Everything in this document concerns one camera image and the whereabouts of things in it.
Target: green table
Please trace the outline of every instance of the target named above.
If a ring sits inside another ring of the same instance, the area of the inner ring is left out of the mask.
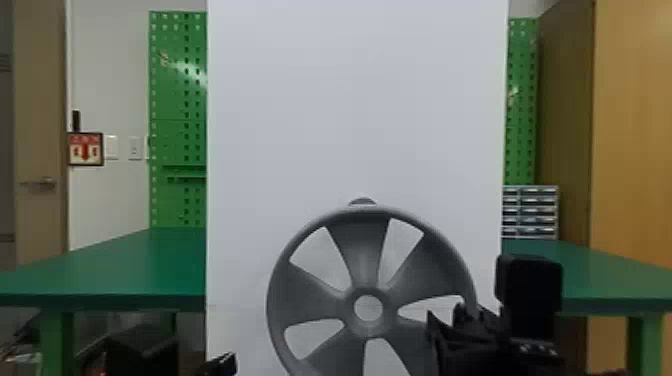
[[[0,273],[0,305],[42,310],[42,374],[70,376],[73,312],[205,310],[205,231],[141,231]]]
[[[628,317],[628,369],[661,375],[663,315],[672,270],[554,240],[507,240],[503,252],[539,255],[564,269],[563,315]]]
[[[561,263],[564,313],[628,316],[629,366],[660,375],[672,271],[559,241],[504,241],[503,251]],[[141,231],[0,273],[0,305],[42,309],[43,374],[69,376],[72,312],[204,310],[205,231]]]

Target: plastic wheel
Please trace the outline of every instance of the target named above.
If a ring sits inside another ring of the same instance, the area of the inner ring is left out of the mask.
[[[391,219],[405,222],[422,237],[397,272],[384,285],[378,269]],[[337,290],[290,262],[313,232],[326,228],[350,274],[351,287]],[[280,255],[268,288],[266,316],[271,341],[293,376],[362,376],[366,342],[383,338],[411,376],[424,375],[425,324],[398,314],[421,300],[459,295],[474,317],[478,303],[471,276],[452,244],[435,228],[399,209],[358,199],[350,206],[314,220],[297,233]],[[374,321],[355,313],[355,302],[373,296],[382,303]],[[344,327],[299,359],[285,338],[287,328],[324,319],[339,319]]]

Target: black camera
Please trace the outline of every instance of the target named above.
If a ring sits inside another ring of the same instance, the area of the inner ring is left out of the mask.
[[[565,362],[553,343],[562,307],[562,266],[542,257],[501,255],[495,296],[500,315],[464,305],[452,326],[427,317],[427,374],[432,376],[561,376]]]

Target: red sign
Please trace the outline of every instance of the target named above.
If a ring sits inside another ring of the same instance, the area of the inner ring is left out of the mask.
[[[70,166],[102,166],[102,133],[68,133]]]

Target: wooden cabinet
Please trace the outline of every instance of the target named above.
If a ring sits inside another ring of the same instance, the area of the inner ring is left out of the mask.
[[[561,239],[672,267],[672,0],[561,0],[540,27],[538,176],[561,187]],[[625,332],[589,320],[590,369],[625,365]],[[667,330],[666,375],[671,350]]]

